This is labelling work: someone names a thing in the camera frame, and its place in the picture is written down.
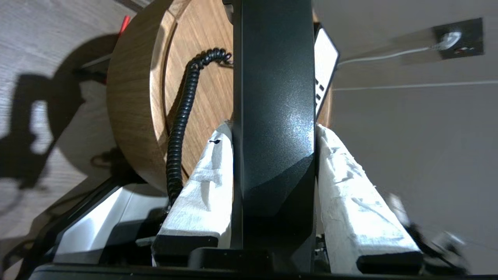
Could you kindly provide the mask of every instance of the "wall outlet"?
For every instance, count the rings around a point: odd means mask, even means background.
[[[483,19],[475,18],[432,28],[438,42],[444,34],[452,31],[462,33],[462,38],[451,48],[439,51],[442,59],[484,54]]]

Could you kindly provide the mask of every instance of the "black coiled cord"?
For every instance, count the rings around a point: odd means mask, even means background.
[[[188,117],[194,104],[199,73],[212,61],[218,63],[227,62],[232,54],[224,49],[214,48],[198,54],[188,64],[185,73],[185,84],[182,90],[182,97],[178,106],[171,133],[169,134],[168,154],[166,158],[166,180],[169,197],[169,205],[172,206],[180,194],[182,183],[182,146],[185,128]]]

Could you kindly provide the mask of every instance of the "wood grain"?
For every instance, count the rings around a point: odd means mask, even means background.
[[[176,113],[185,66],[197,54],[214,47],[229,52],[233,47],[233,26],[222,2],[176,0],[154,2],[139,13],[113,54],[108,103],[116,140],[137,173],[163,191],[168,131]],[[329,93],[319,118],[328,127],[331,100]],[[230,118],[232,110],[232,69],[216,64],[206,67],[201,71],[183,142],[185,180],[206,141],[223,120]]]
[[[155,1],[131,21],[113,52],[107,89],[109,117],[118,145],[135,171],[163,191],[166,175],[160,146],[166,139],[162,81],[176,25],[175,17],[167,11],[172,2]]]
[[[179,96],[185,66],[198,53],[214,47],[232,52],[232,24],[221,1],[193,0],[178,21],[168,55],[165,107],[169,127],[176,113],[173,103]],[[216,127],[232,115],[233,87],[232,69],[212,63],[201,71],[183,142],[182,165],[187,174],[194,170]]]

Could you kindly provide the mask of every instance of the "white paper towel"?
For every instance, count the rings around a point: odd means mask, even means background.
[[[208,140],[158,235],[212,236],[218,238],[218,248],[228,248],[233,180],[232,132],[223,123]]]
[[[362,167],[341,140],[321,125],[318,190],[331,272],[361,274],[360,256],[419,252]]]

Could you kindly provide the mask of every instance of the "white cable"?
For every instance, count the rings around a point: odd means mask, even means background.
[[[389,54],[389,55],[384,55],[384,56],[374,56],[374,57],[364,57],[364,58],[355,58],[355,59],[350,59],[346,60],[343,62],[339,62],[337,66],[341,66],[346,63],[351,63],[351,62],[359,62],[359,61],[372,61],[372,60],[381,60],[381,59],[387,59],[387,58],[392,58],[392,57],[397,57],[400,55],[408,54],[408,53],[415,53],[415,52],[421,52],[421,51],[426,51],[426,50],[447,50],[454,46],[459,40],[462,38],[462,33],[455,31],[455,32],[449,32],[446,33],[441,42],[431,46],[431,47],[424,47],[424,48],[419,48],[419,49],[412,49],[412,50],[406,50],[402,52],[397,52],[394,54]]]
[[[364,58],[356,58],[356,59],[351,59],[351,60],[346,60],[343,62],[339,62],[337,66],[341,66],[346,63],[351,63],[351,62],[359,62],[359,61],[371,61],[371,60],[380,60],[380,59],[386,59],[386,58],[392,58],[392,57],[397,57],[403,54],[408,54],[408,53],[414,53],[414,52],[421,52],[421,51],[426,51],[432,49],[431,47],[425,47],[425,48],[419,48],[419,49],[412,49],[412,50],[406,50],[402,52],[397,52],[394,54],[390,55],[384,55],[384,56],[374,56],[374,57],[364,57]]]

